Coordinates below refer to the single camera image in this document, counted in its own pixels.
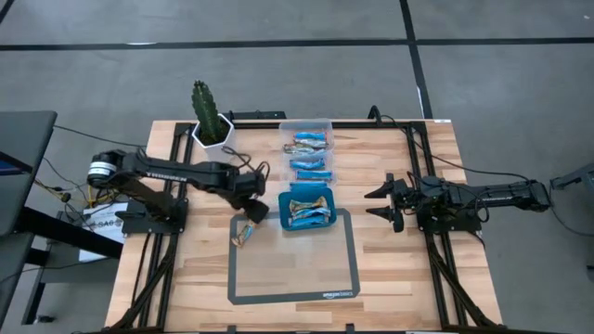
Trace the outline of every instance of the wooden table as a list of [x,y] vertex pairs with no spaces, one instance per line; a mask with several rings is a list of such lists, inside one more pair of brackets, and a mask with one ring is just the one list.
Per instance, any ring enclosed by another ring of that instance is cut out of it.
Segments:
[[[433,155],[461,164],[452,123],[426,123]],[[169,158],[174,124],[153,123],[149,156]],[[352,216],[361,284],[358,296],[337,301],[231,304],[226,287],[228,238],[229,221],[236,212],[217,196],[189,186],[190,210],[177,248],[165,330],[226,330],[228,325],[237,325],[238,330],[344,330],[347,323],[355,324],[357,330],[440,328],[425,241],[414,216],[405,216],[405,231],[395,234],[387,221],[365,212],[366,208],[388,205],[387,199],[363,198],[382,184],[386,173],[407,179],[410,158],[405,135],[395,129],[335,129],[334,138],[338,177],[334,198],[337,207],[345,208]],[[279,176],[283,143],[278,130],[237,130],[237,144],[237,151],[251,154],[255,164],[270,162],[272,172],[262,200],[272,212],[277,211],[278,193],[287,187]],[[192,163],[205,160],[203,150],[194,146]],[[434,164],[439,176],[465,182],[462,170],[437,160]],[[146,183],[162,189],[161,181]],[[468,233],[454,232],[450,237],[460,283],[484,313],[500,323],[483,246]],[[119,320],[130,306],[144,239],[144,235],[137,235],[125,241],[106,326]],[[141,287],[147,267],[141,274]],[[157,287],[153,294],[149,324],[155,323],[160,291]],[[456,323],[451,291],[445,281],[444,291],[450,322]]]

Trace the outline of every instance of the cable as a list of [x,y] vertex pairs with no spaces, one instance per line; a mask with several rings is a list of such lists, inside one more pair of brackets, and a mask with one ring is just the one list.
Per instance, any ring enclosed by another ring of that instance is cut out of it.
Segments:
[[[438,185],[428,184],[427,182],[425,182],[425,180],[423,180],[422,178],[416,176],[415,174],[413,174],[411,172],[407,172],[407,175],[408,175],[408,178],[414,177],[416,180],[420,181],[425,186],[439,187]],[[455,184],[455,183],[452,183],[452,182],[449,182],[449,181],[445,181],[445,180],[440,180],[440,184],[446,184],[448,186],[453,186],[453,187],[456,187],[458,189],[462,189],[462,190],[464,190],[464,191],[466,191],[469,194],[471,194],[471,195],[474,196],[474,200],[468,201],[460,209],[458,209],[455,214],[457,214],[458,212],[460,212],[460,211],[468,208],[471,205],[471,203],[474,203],[474,215],[479,219],[479,221],[481,223],[486,223],[486,222],[489,221],[489,218],[491,217],[491,214],[489,213],[489,208],[486,206],[486,203],[483,200],[483,195],[489,194],[489,191],[488,190],[486,190],[486,191],[484,191],[484,192],[476,195],[472,191],[470,191],[469,189],[467,189],[464,185]],[[481,218],[479,216],[479,208],[478,208],[479,202],[483,203],[484,212],[486,214],[486,217],[485,218]]]
[[9,275],[9,276],[6,276],[6,277],[2,278],[2,280],[0,280],[0,285],[2,285],[2,283],[6,282],[7,280],[9,280],[10,278],[12,278],[14,276],[21,275],[22,273],[30,272],[30,271],[33,271],[33,270],[39,270],[39,269],[58,270],[58,269],[70,268],[70,267],[73,267],[73,266],[79,265],[79,264],[97,263],[97,262],[105,261],[105,260],[109,260],[109,259],[110,258],[105,258],[105,259],[98,259],[98,260],[89,261],[89,262],[85,262],[85,263],[73,263],[73,264],[63,265],[63,266],[59,266],[59,267],[43,267],[43,266],[40,266],[40,267],[37,267],[37,268],[26,269],[26,270],[22,270],[22,271],[19,271],[19,272],[15,273],[15,274],[12,274],[12,275]]
[[477,238],[479,241],[481,241],[481,243],[483,244],[483,248],[486,249],[486,245],[484,244],[484,240],[483,240],[483,238],[481,238],[481,236],[479,236],[478,232],[468,231],[468,233],[470,233],[471,236],[473,236],[473,237]]
[[78,185],[76,184],[74,181],[67,179],[66,177],[62,176],[61,173],[58,172],[58,170],[56,169],[56,167],[54,167],[54,165],[51,163],[51,161],[44,157],[44,161],[47,162],[47,165],[49,165],[49,168],[51,168],[52,171],[54,171],[54,173],[61,178],[62,180],[74,185],[74,188],[78,189],[78,191],[83,195],[84,201],[88,203],[88,198],[86,197],[86,195],[84,194],[84,192],[81,190],[81,186],[83,186],[84,184]]
[[80,131],[77,131],[77,130],[72,130],[72,129],[69,129],[67,127],[61,126],[61,125],[54,125],[54,127],[55,128],[58,128],[58,129],[61,129],[61,130],[70,131],[70,132],[75,133],[75,134],[78,134],[78,135],[84,135],[84,136],[87,136],[89,138],[94,138],[96,140],[101,140],[101,141],[104,141],[104,142],[112,143],[112,144],[124,145],[124,146],[128,146],[128,147],[133,147],[133,148],[145,148],[145,146],[142,146],[142,145],[129,144],[129,143],[124,143],[124,142],[119,142],[119,141],[116,141],[116,140],[110,140],[110,139],[106,139],[106,138],[101,138],[101,137],[96,136],[96,135],[90,135],[90,134],[86,134],[86,133],[83,133],[83,132],[80,132]]
[[107,206],[105,206],[105,207],[103,207],[103,208],[101,208],[101,209],[99,209],[99,210],[93,211],[93,212],[91,212],[91,213],[88,213],[88,214],[89,214],[89,215],[91,215],[91,214],[95,214],[95,213],[97,213],[97,212],[102,212],[102,211],[106,210],[107,208],[110,208],[110,207],[111,207],[113,204],[116,204],[116,203],[121,203],[121,202],[120,202],[120,201],[118,201],[118,200],[114,200],[114,201],[112,201],[110,204],[108,204]]
[[108,199],[116,199],[119,195],[115,190],[112,189],[107,189],[108,194],[107,195],[103,195],[103,196],[99,196],[101,195],[101,191],[105,190],[105,189],[99,189],[99,191],[97,192],[97,198],[95,199],[95,207],[97,205],[101,205],[101,204],[105,204]]
[[74,223],[77,219],[76,218],[72,218],[69,214],[68,214],[68,209],[70,208],[73,212],[76,212],[76,214],[78,214],[78,216],[81,219],[82,224],[86,224],[86,221],[84,219],[84,217],[78,212],[76,211],[76,209],[74,209],[74,207],[72,207],[68,202],[71,200],[71,195],[69,193],[60,193],[58,191],[55,190],[55,188],[49,187],[44,185],[40,180],[35,179],[34,183],[38,186],[40,186],[41,188],[47,190],[47,192],[49,192],[50,194],[52,194],[53,196],[55,196],[56,198],[58,198],[60,201],[64,202],[64,214],[66,214],[66,217],[68,218],[70,223]]
[[[405,134],[405,135],[406,135],[406,136],[407,136],[407,137],[408,137],[410,140],[412,140],[412,141],[413,141],[413,143],[415,143],[415,145],[416,145],[418,148],[420,148],[420,149],[423,149],[423,146],[422,146],[421,144],[417,143],[417,141],[415,141],[415,138],[414,138],[414,137],[412,137],[411,135],[409,135],[409,134],[407,133],[407,131],[405,131],[405,129],[403,129],[402,127],[400,127],[400,125],[398,125],[398,123],[396,122],[396,120],[395,120],[394,118],[392,118],[391,116],[388,116],[388,115],[381,115],[381,117],[385,117],[385,118],[388,118],[388,119],[392,120],[392,122],[394,123],[394,125],[395,125],[395,126],[398,128],[398,129],[400,129],[400,131],[402,131],[402,132],[403,132],[403,133],[404,133],[404,134]],[[488,171],[480,171],[480,170],[475,170],[475,169],[473,169],[473,168],[468,168],[468,167],[463,167],[463,166],[460,166],[460,165],[458,165],[458,164],[456,164],[456,163],[454,163],[454,162],[450,162],[450,161],[447,161],[447,160],[445,160],[445,159],[442,159],[442,158],[436,157],[436,156],[434,156],[433,154],[432,154],[431,156],[432,156],[432,158],[434,158],[434,159],[437,159],[437,160],[439,160],[439,161],[441,161],[441,162],[445,162],[445,163],[447,163],[447,164],[449,164],[449,165],[451,165],[451,166],[454,166],[454,167],[460,168],[460,169],[462,169],[462,170],[464,170],[464,171],[473,172],[473,173],[492,174],[492,175],[513,176],[513,177],[519,177],[519,178],[522,178],[522,179],[524,179],[525,181],[528,181],[528,182],[530,181],[530,179],[529,179],[529,178],[527,178],[527,177],[525,177],[525,176],[523,176],[523,175],[517,174],[517,173],[502,173],[502,172],[488,172]]]
[[[68,214],[68,209],[72,210],[72,212],[75,212],[79,218],[72,218],[69,214]],[[93,229],[93,227],[86,222],[86,218],[84,218],[84,215],[82,215],[80,212],[78,212],[76,209],[74,209],[74,207],[72,207],[69,203],[64,203],[64,214],[66,214],[66,217],[68,218],[68,221],[73,224],[74,222],[76,222],[77,220],[80,219],[81,224],[88,227],[89,231],[95,233],[95,230]]]
[[35,180],[33,180],[33,182],[36,185],[38,185],[40,188],[42,188],[43,190],[50,193],[52,196],[59,199],[63,203],[66,203],[73,199],[71,196],[71,193],[69,193],[67,190],[62,189],[62,187],[60,187],[60,186],[46,186],[39,179],[35,179]]
[[223,148],[221,148],[221,150],[223,152],[225,152],[226,154],[229,154],[229,155],[238,157],[243,162],[243,164],[241,164],[240,166],[238,166],[238,169],[239,168],[242,168],[242,167],[245,167],[245,166],[248,166],[252,170],[252,172],[254,172],[254,173],[256,173],[256,172],[261,173],[264,170],[264,168],[266,168],[266,173],[264,175],[264,180],[265,181],[268,180],[268,175],[270,175],[270,163],[268,163],[268,161],[262,161],[262,162],[260,162],[260,164],[258,165],[258,167],[253,168],[250,165],[250,162],[252,161],[252,156],[251,155],[249,155],[247,153],[238,153],[235,149],[230,148],[228,146],[223,146]]
[[86,192],[89,195],[88,205],[89,205],[89,207],[93,208],[94,200],[93,200],[93,192],[91,191],[91,185],[86,186]]
[[553,215],[555,216],[555,218],[557,218],[557,221],[559,222],[559,224],[561,224],[563,227],[565,227],[565,229],[568,230],[569,232],[576,234],[580,237],[594,238],[594,233],[580,232],[580,231],[574,230],[572,227],[569,227],[563,221],[563,219],[561,219],[561,217],[557,214],[557,212],[555,211],[555,203],[553,202],[553,189],[552,189],[551,183],[549,183],[549,199],[550,199],[550,210],[553,211]]
[[145,238],[145,243],[142,246],[142,255],[140,255],[140,263],[138,264],[138,272],[136,273],[136,282],[134,283],[134,290],[132,291],[132,304],[136,300],[136,292],[138,291],[138,283],[140,281],[140,273],[142,272],[142,265],[145,262],[145,254],[147,253],[147,245],[149,244],[150,233]]

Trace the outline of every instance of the white pot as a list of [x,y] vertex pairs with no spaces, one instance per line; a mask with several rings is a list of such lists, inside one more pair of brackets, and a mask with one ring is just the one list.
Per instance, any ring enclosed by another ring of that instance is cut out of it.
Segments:
[[202,142],[198,139],[198,131],[200,129],[200,122],[194,127],[194,131],[192,132],[192,137],[194,140],[200,145],[201,148],[204,148],[206,151],[206,155],[208,156],[209,161],[219,161],[219,162],[230,162],[233,159],[233,156],[230,154],[226,154],[223,152],[223,146],[228,146],[230,148],[235,149],[235,127],[233,123],[230,122],[225,116],[219,114],[219,117],[224,120],[227,124],[229,124],[229,132],[226,134],[226,138],[224,141],[206,146],[202,144]]

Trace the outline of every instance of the gray floor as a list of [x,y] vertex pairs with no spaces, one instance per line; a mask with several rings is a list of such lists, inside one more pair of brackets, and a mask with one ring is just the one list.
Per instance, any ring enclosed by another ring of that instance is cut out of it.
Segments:
[[[558,0],[410,1],[419,38],[594,35],[594,4]],[[403,38],[397,1],[17,0],[0,44],[138,43],[298,38]],[[452,119],[465,165],[546,182],[594,161],[594,45],[424,46],[435,118]],[[222,110],[285,110],[292,118],[367,115],[371,104],[419,118],[406,46],[217,50],[0,52],[0,109],[54,109],[58,123],[133,143],[158,119],[191,119],[192,80],[205,80]],[[93,153],[111,145],[56,130],[46,156],[83,181]],[[39,177],[60,180],[44,165]],[[509,179],[468,173],[469,182]],[[571,226],[594,232],[581,186],[555,194]],[[29,205],[59,202],[35,189]],[[513,328],[589,333],[592,239],[548,213],[493,210],[484,226],[504,321]],[[42,313],[19,325],[34,274],[23,275],[4,333],[97,330],[111,282],[52,285]]]

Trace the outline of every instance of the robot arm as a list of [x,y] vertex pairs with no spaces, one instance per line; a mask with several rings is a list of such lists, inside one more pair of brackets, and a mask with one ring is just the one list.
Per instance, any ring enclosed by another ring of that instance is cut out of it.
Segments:
[[383,186],[365,197],[381,199],[387,196],[390,196],[390,206],[367,209],[367,212],[394,222],[394,232],[404,229],[404,210],[414,210],[421,230],[440,233],[480,230],[484,220],[479,217],[478,211],[483,208],[514,206],[543,212],[550,207],[545,186],[535,180],[496,186],[467,186],[436,176],[425,176],[416,186],[409,187],[404,179],[394,181],[394,175],[388,173]]
[[166,222],[175,215],[177,199],[145,186],[139,181],[141,177],[187,182],[198,190],[220,196],[235,210],[243,209],[255,223],[260,223],[268,213],[265,204],[252,198],[265,193],[262,172],[240,173],[238,167],[222,162],[204,161],[189,165],[149,158],[141,150],[126,153],[117,149],[93,157],[87,182],[95,188],[118,190],[143,203],[153,218]]

